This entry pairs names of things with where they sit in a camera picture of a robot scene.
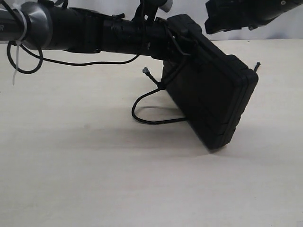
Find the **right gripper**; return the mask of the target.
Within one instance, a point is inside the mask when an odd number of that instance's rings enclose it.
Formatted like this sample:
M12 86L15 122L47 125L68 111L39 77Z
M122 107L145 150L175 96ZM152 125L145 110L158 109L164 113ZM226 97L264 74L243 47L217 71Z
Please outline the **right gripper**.
M208 34L221 31L255 30L269 24L283 13L282 0L209 0L205 4Z

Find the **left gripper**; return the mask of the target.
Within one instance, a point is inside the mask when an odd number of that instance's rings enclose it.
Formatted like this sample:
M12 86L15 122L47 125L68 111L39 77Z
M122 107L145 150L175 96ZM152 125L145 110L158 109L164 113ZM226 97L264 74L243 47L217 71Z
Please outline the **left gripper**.
M161 19L145 27L142 21L133 22L116 17L103 17L101 50L124 54L140 54L154 59L179 59L180 52L173 41L172 32Z

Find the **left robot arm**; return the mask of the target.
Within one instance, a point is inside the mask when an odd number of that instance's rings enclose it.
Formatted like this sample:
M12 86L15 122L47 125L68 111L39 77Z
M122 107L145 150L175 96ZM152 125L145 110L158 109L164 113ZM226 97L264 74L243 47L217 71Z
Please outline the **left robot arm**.
M0 11L0 39L20 41L31 50L95 54L114 52L166 60L176 53L166 21L157 10L170 11L170 0L142 0L132 20L124 14L68 8L66 1L28 1Z

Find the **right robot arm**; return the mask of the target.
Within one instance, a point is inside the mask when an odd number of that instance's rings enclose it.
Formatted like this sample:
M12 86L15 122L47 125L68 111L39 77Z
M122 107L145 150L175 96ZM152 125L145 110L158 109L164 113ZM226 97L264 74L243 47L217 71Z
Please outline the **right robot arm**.
M302 4L301 0L209 0L205 30L209 35L245 27L255 30Z

